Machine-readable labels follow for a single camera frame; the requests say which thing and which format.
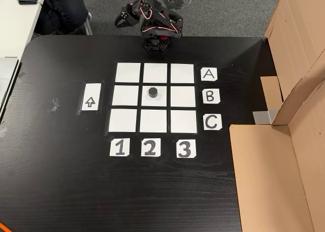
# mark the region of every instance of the label card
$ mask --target label card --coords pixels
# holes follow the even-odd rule
[[[130,138],[113,139],[110,156],[126,157],[130,154]]]
[[[204,130],[221,130],[222,121],[221,114],[205,114],[203,115]]]
[[[83,94],[82,111],[97,111],[100,103],[101,83],[87,83]]]
[[[202,96],[204,104],[218,104],[220,102],[219,89],[204,89]]]
[[[176,155],[178,158],[194,158],[197,155],[195,140],[179,140],[176,143]]]
[[[143,139],[141,144],[142,157],[160,157],[161,139]]]
[[[201,69],[201,81],[216,81],[217,79],[217,68],[203,67]]]

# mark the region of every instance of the person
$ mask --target person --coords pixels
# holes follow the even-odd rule
[[[83,0],[44,0],[34,33],[69,34],[91,19]]]

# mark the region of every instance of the number 1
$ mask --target number 1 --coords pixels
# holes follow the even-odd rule
[[[118,143],[115,144],[115,146],[120,145],[120,150],[116,153],[116,155],[125,155],[125,152],[123,151],[123,139],[121,141],[119,141]]]

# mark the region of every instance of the arrow card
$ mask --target arrow card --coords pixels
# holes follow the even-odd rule
[[[101,83],[87,83],[82,101],[82,111],[98,110],[100,95],[101,95]]]

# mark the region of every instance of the black tape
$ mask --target black tape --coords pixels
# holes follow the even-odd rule
[[[164,1],[167,9],[179,10],[184,6],[183,0],[162,0]]]

